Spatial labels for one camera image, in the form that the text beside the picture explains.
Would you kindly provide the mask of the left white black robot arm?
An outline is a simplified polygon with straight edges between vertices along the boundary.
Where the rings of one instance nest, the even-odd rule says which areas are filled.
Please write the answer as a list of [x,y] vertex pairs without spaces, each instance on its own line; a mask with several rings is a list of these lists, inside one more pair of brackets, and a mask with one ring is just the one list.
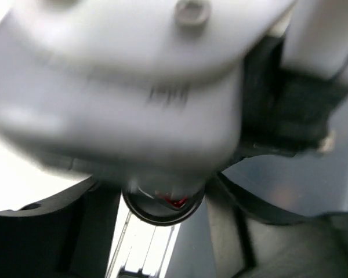
[[0,211],[0,277],[348,277],[348,1],[16,1],[0,139],[81,182]]

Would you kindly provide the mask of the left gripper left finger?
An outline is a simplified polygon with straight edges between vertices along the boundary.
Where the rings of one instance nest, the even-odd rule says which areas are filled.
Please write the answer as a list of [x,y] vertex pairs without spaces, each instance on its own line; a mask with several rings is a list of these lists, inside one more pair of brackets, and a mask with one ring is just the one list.
[[0,277],[105,277],[119,191],[82,181],[0,211]]

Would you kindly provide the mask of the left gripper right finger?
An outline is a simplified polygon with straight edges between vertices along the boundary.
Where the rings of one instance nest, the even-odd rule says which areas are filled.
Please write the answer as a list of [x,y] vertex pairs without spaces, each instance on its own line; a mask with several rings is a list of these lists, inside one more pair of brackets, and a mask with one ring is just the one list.
[[217,277],[348,277],[348,213],[304,217],[215,175],[205,202]]

